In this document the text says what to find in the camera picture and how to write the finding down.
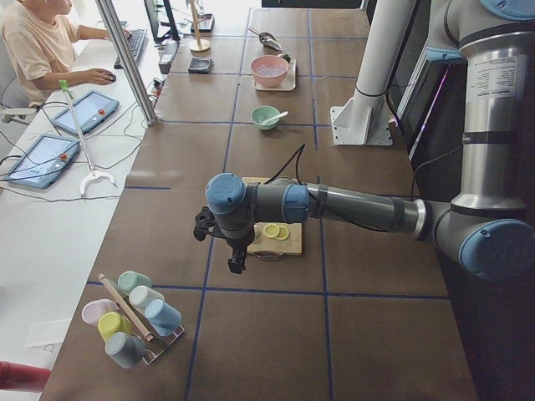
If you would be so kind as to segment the black monitor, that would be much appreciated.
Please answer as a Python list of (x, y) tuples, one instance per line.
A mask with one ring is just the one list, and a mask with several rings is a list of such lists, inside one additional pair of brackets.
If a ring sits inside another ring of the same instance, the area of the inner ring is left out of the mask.
[[(180, 35), (176, 27), (171, 2), (169, 0), (145, 0), (144, 5), (154, 42), (162, 43), (168, 39), (179, 41)], [(164, 14), (168, 20), (167, 23), (160, 21), (158, 12), (161, 8), (164, 8)]]

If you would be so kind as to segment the pink bowl of ice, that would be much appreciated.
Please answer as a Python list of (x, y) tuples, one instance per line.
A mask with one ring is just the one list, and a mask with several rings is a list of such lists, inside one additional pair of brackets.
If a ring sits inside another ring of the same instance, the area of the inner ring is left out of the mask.
[(285, 80), (289, 63), (278, 56), (264, 55), (255, 58), (250, 64), (250, 69), (257, 84), (264, 88), (275, 88)]

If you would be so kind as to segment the black keyboard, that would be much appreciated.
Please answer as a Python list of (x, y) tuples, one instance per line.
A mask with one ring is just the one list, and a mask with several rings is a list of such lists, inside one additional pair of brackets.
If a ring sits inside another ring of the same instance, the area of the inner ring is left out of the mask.
[(130, 52), (138, 65), (143, 57), (147, 45), (148, 35), (146, 29), (134, 29), (126, 37)]

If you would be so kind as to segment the yellow cup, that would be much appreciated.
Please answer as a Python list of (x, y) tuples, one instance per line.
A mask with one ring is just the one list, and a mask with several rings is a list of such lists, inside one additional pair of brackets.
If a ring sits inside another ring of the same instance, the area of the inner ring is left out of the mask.
[(124, 332), (126, 334), (133, 332), (131, 322), (118, 312), (107, 312), (102, 315), (97, 323), (97, 328), (105, 342), (118, 332)]

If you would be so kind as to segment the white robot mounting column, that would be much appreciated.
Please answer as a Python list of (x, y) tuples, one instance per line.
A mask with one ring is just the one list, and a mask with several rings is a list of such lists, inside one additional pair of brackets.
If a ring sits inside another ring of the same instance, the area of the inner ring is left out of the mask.
[(417, 1), (376, 3), (353, 96), (330, 109), (335, 145), (393, 144), (385, 95)]

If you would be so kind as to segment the lower blue teach pendant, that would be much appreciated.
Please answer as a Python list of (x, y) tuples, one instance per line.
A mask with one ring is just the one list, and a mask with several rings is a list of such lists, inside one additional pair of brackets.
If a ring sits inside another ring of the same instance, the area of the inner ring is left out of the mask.
[(79, 147), (77, 139), (40, 135), (2, 181), (46, 189), (70, 166)]

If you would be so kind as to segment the beige plastic tray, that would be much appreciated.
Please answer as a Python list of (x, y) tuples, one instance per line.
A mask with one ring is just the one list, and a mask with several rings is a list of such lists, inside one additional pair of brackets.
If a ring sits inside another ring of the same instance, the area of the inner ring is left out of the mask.
[(289, 92), (296, 88), (296, 59), (291, 58), (291, 61), (289, 63), (289, 71), (285, 77), (285, 79), (282, 81), (282, 83), (277, 87), (264, 87), (258, 82), (253, 82), (253, 87), (255, 90), (259, 91), (283, 91), (283, 92)]

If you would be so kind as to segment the metal ice scoop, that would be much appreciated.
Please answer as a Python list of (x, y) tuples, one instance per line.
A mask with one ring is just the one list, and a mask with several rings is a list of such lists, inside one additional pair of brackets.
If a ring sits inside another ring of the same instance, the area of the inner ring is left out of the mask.
[(270, 48), (270, 49), (273, 49), (273, 50), (277, 50), (277, 51), (281, 51), (282, 50), (282, 46), (281, 46), (280, 42), (271, 33), (259, 32), (258, 30), (256, 30), (253, 27), (249, 27), (247, 30), (249, 32), (253, 33), (254, 35), (257, 35), (258, 40), (260, 41), (260, 43), (264, 47), (267, 47), (267, 48)]

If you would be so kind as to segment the folded grey cloth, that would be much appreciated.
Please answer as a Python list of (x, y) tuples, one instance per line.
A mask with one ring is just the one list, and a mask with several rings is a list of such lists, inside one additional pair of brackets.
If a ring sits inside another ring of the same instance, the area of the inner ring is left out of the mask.
[(209, 74), (212, 66), (212, 58), (192, 57), (187, 70), (189, 74)]

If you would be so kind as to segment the white spoon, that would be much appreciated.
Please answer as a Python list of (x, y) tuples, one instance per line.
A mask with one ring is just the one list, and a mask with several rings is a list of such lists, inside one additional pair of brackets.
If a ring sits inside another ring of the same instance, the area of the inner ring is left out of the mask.
[(265, 119), (261, 122), (259, 122), (260, 125), (270, 125), (270, 124), (274, 124), (276, 123), (277, 121), (279, 121), (281, 118), (285, 117), (288, 115), (288, 111), (284, 111), (280, 114), (277, 114), (277, 115), (274, 115), (268, 119)]

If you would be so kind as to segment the yellow lemon slices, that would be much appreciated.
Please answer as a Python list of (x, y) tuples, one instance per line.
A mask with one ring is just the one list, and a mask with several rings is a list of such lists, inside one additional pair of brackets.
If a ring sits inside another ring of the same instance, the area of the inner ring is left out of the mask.
[(268, 239), (286, 241), (290, 237), (290, 231), (286, 226), (267, 223), (262, 229), (263, 235)]

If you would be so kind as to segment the grey cup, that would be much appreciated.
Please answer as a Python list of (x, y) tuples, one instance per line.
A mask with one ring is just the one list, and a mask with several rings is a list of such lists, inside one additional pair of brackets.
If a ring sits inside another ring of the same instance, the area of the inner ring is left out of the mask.
[(138, 337), (116, 332), (105, 342), (104, 350), (122, 368), (133, 368), (142, 358), (145, 345)]

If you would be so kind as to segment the blue teach pendant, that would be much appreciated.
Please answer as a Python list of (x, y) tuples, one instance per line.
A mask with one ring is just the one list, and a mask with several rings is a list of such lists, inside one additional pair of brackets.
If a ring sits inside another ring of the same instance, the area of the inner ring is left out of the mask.
[(79, 147), (77, 139), (40, 135), (2, 181), (46, 189), (70, 166)]
[[(73, 102), (74, 112), (82, 133), (85, 135), (108, 119), (119, 107), (118, 99), (97, 90), (91, 90)], [(62, 131), (76, 135), (72, 113), (65, 109), (52, 118), (52, 125)]]

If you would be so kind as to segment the white cup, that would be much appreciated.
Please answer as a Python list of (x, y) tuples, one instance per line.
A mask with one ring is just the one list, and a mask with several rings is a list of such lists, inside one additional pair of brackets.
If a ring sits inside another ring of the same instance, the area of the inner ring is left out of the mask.
[(154, 300), (165, 301), (165, 297), (163, 294), (145, 285), (135, 287), (129, 294), (130, 305), (141, 313), (143, 313), (148, 305)]

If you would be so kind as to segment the upper blue teach pendant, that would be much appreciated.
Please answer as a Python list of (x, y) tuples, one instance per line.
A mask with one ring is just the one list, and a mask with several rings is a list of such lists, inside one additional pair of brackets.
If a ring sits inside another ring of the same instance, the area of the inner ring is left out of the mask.
[[(85, 135), (108, 119), (119, 107), (118, 99), (97, 90), (91, 90), (73, 102), (74, 112), (82, 133)], [(52, 125), (62, 131), (76, 135), (72, 113), (65, 109), (52, 118)]]

